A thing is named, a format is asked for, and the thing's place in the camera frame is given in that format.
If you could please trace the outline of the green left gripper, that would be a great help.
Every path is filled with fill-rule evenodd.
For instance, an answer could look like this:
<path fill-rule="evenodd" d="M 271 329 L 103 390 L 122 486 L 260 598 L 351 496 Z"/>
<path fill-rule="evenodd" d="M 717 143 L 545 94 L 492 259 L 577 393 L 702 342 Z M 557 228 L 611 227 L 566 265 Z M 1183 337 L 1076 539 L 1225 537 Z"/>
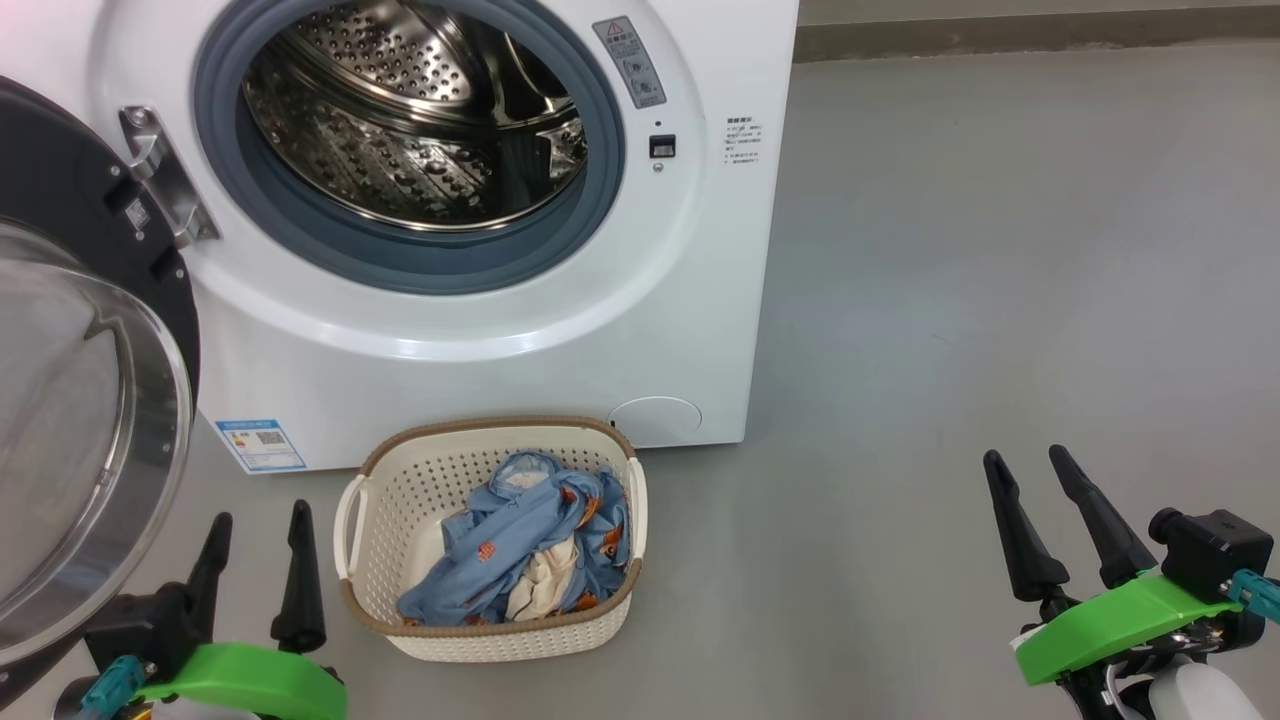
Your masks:
<path fill-rule="evenodd" d="M 225 570 L 233 532 L 230 512 L 219 512 L 210 527 L 186 583 L 188 616 L 201 642 L 212 641 L 219 580 Z M 280 612 L 270 637 L 279 650 L 246 643 L 201 644 L 168 682 L 150 682 L 137 700 L 170 696 L 220 708 L 276 719 L 346 719 L 346 685 L 303 656 L 326 643 L 326 618 L 317 562 L 312 509 L 296 500 L 287 533 L 291 564 Z"/>

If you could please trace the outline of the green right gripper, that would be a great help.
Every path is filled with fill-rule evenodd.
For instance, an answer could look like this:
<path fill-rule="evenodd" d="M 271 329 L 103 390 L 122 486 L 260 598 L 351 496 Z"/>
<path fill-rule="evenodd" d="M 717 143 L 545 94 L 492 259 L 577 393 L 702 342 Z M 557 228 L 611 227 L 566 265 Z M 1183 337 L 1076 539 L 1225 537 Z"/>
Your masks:
<path fill-rule="evenodd" d="M 1050 461 L 1076 505 L 1108 589 L 1087 601 L 1068 596 L 1068 569 L 1044 547 L 1020 502 L 1002 455 L 983 456 L 987 486 L 1012 596 L 1039 603 L 1039 623 L 1012 642 L 1028 685 L 1053 683 L 1083 719 L 1258 719 L 1258 708 L 1211 653 L 1256 644 L 1266 628 L 1261 575 L 1210 578 L 1210 600 L 1165 575 L 1144 541 L 1065 446 Z"/>

